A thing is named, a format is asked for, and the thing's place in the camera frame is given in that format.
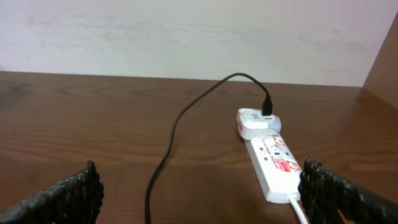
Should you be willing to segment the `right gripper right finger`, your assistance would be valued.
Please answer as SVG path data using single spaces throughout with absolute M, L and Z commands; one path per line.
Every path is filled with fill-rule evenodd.
M 397 204 L 307 158 L 298 185 L 310 223 L 397 224 Z

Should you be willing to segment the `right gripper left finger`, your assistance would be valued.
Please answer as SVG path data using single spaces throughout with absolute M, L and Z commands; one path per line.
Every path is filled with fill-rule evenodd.
M 95 224 L 103 198 L 100 175 L 88 161 L 75 175 L 1 211 L 1 224 Z

